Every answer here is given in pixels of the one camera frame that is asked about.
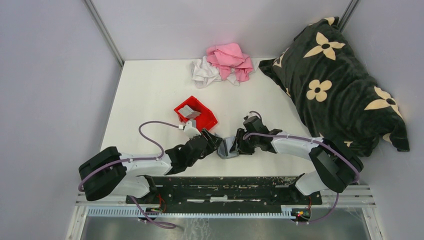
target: flower-patterned pillow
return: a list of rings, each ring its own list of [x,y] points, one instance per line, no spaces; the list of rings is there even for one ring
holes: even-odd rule
[[[291,98],[313,137],[337,136],[358,156],[369,156],[380,137],[409,151],[396,101],[355,58],[338,21],[308,25],[280,57],[259,68]]]

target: pink cloth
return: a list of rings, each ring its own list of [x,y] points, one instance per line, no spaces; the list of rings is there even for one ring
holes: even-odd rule
[[[219,75],[226,80],[234,68],[235,78],[239,82],[249,80],[249,73],[253,71],[251,57],[242,53],[237,43],[211,46],[206,50],[207,61],[219,69]]]

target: white wall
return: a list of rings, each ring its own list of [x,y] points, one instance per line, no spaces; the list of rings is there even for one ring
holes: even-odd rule
[[[387,142],[362,159],[362,178],[371,185],[387,239],[424,238],[424,2],[361,1],[344,35],[402,113],[410,152]]]
[[[0,239],[60,240],[119,67],[81,0],[0,1]]]
[[[276,57],[307,25],[341,16],[350,0],[93,0],[125,60],[201,58],[239,43]]]

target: white table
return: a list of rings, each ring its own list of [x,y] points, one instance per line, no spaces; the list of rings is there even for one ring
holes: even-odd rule
[[[140,124],[159,120],[179,124],[174,108],[190,96],[209,108],[218,120],[211,132],[221,137],[234,136],[243,127],[243,117],[258,111],[268,129],[309,136],[294,104],[259,69],[250,80],[234,86],[228,81],[213,82],[197,89],[191,80],[191,60],[126,61],[107,123],[101,149],[116,146],[129,154],[159,153],[159,149],[138,133]],[[182,131],[162,124],[149,124],[143,132],[165,149],[185,144]],[[310,161],[286,155],[262,152],[251,156],[221,159],[215,153],[198,160],[179,176],[295,176],[314,170]]]

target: red container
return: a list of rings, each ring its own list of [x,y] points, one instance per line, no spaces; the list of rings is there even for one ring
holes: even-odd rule
[[[178,115],[179,121],[186,123],[188,118],[185,118],[183,115],[181,115],[178,110],[183,108],[185,105],[188,105],[191,109],[194,111],[200,112],[200,115],[194,120],[196,120],[196,128],[197,130],[201,131],[202,129],[207,129],[208,131],[213,128],[217,123],[217,118],[214,116],[211,110],[209,108],[205,107],[197,98],[194,96],[190,96],[185,100],[183,103],[181,103],[179,106],[177,106],[174,109],[174,112]]]

